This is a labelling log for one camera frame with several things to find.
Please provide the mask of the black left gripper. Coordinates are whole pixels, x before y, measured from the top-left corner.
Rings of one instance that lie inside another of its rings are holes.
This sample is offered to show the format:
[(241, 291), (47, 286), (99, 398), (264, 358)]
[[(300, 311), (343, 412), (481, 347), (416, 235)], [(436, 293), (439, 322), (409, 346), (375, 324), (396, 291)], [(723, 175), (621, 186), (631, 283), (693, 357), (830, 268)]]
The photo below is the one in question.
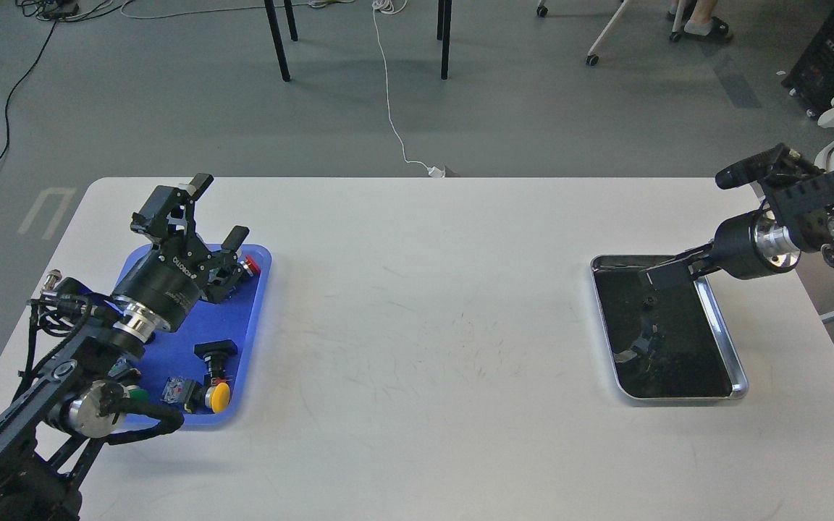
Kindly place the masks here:
[(116, 329), (128, 334), (176, 332), (198, 301), (218, 304), (229, 299), (244, 279), (240, 247), (249, 228), (235, 226), (219, 251), (199, 254), (160, 250), (208, 250), (195, 223), (195, 202), (214, 181), (197, 174), (188, 184), (159, 185), (141, 210), (133, 212), (130, 231), (153, 244), (148, 254), (115, 287), (111, 297), (123, 306)]

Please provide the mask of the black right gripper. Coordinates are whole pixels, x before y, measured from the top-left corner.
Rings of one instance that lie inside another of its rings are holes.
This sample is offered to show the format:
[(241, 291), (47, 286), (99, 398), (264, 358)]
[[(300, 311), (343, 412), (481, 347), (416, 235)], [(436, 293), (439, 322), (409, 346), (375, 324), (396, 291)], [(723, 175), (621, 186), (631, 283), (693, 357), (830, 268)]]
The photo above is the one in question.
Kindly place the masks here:
[(662, 290), (691, 284), (701, 276), (723, 270), (750, 280), (793, 271), (801, 248), (790, 231), (777, 223), (771, 210), (755, 210), (724, 221), (711, 243), (687, 250), (639, 271), (643, 287)]

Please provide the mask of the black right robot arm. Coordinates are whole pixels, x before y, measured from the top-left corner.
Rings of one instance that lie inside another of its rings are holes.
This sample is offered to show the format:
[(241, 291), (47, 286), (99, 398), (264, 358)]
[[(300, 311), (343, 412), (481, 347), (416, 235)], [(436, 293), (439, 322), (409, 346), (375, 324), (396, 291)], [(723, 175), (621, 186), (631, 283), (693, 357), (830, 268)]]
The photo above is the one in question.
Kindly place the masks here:
[(722, 190), (756, 182), (764, 200), (723, 221), (708, 244), (640, 271), (644, 286), (682, 286), (719, 270), (740, 280), (784, 274), (801, 252), (820, 253), (834, 269), (834, 171), (778, 144), (722, 169), (715, 182)]

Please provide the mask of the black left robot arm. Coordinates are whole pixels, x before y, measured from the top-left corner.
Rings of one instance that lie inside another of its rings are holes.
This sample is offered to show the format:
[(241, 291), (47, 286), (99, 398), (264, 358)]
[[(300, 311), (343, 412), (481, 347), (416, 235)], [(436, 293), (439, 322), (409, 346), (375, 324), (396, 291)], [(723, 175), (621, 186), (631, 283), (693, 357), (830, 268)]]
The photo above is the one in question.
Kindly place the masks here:
[(195, 202), (213, 182), (198, 174), (157, 187), (130, 228), (151, 246), (110, 295), (50, 274), (29, 302), (28, 356), (0, 413), (0, 520), (76, 520), (80, 486), (106, 445), (181, 428), (172, 406), (136, 399), (114, 366), (141, 358), (158, 330), (173, 333), (199, 301), (218, 303), (245, 277), (235, 226), (218, 250), (195, 230)]

